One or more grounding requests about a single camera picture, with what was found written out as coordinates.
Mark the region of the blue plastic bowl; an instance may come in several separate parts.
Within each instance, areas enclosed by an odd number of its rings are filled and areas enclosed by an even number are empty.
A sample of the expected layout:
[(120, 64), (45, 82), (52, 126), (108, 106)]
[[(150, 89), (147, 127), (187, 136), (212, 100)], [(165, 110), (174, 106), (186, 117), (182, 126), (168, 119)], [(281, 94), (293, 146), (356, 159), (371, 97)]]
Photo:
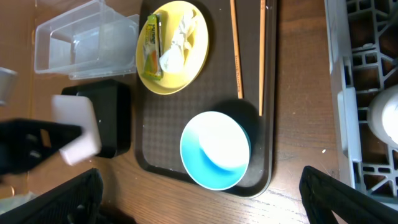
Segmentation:
[(222, 191), (245, 175), (251, 140), (232, 117), (217, 111), (194, 116), (180, 138), (180, 157), (188, 175), (202, 187)]

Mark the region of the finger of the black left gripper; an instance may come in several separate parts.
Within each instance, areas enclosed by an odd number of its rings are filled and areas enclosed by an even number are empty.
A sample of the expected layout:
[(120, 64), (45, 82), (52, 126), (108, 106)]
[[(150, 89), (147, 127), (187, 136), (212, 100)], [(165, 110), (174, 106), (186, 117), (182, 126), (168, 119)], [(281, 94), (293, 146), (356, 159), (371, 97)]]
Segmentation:
[(1, 121), (1, 174), (21, 174), (37, 167), (78, 133), (77, 128), (48, 121)]

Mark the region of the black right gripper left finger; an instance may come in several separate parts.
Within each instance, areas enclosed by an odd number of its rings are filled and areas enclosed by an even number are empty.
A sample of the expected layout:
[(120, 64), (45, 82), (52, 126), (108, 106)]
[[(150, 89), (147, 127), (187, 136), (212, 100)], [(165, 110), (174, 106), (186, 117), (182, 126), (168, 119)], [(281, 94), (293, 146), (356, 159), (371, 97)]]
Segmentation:
[(1, 223), (96, 223), (103, 180), (92, 168), (1, 215)]

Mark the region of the white tissue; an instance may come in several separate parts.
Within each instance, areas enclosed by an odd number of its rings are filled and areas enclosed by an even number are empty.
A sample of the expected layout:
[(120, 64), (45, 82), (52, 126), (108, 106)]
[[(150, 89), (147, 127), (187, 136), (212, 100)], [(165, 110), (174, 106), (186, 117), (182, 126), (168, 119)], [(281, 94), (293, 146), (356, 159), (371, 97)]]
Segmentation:
[(185, 63), (185, 50), (192, 45), (187, 40), (197, 26), (197, 17), (193, 10), (186, 11), (175, 29), (170, 47), (160, 57), (160, 67), (163, 72), (179, 73)]

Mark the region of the white plastic cup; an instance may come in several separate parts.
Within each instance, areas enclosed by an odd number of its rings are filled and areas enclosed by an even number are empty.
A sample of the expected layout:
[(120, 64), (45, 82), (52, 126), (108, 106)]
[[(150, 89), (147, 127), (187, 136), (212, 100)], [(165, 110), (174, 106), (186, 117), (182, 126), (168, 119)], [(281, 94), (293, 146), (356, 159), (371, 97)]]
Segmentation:
[(397, 85), (381, 91), (371, 101), (367, 121), (378, 139), (397, 148)]

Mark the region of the green yellow snack wrapper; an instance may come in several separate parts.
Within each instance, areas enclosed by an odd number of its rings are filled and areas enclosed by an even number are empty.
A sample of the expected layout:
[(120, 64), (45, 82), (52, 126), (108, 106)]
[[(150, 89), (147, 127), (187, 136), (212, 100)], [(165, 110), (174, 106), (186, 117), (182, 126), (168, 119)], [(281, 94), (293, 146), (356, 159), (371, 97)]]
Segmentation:
[(160, 67), (159, 23), (156, 14), (147, 17), (144, 27), (144, 73), (147, 79), (161, 80), (163, 77)]

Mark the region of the white pink bowl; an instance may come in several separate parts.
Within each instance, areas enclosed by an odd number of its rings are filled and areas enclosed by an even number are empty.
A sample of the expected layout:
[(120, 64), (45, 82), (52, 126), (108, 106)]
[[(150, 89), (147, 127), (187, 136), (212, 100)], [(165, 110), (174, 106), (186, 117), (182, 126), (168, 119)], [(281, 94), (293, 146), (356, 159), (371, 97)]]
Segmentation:
[(54, 95), (52, 114), (56, 123), (77, 128), (79, 133), (60, 148), (63, 160), (74, 166), (100, 153), (102, 148), (95, 111), (85, 96)]

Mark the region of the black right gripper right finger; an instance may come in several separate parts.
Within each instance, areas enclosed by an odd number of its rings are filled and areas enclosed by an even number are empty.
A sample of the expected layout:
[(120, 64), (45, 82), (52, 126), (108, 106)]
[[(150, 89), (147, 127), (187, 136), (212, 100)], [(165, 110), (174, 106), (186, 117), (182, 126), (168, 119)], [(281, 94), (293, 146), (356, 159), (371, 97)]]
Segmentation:
[(299, 191), (310, 223), (397, 224), (397, 211), (312, 166), (303, 168)]

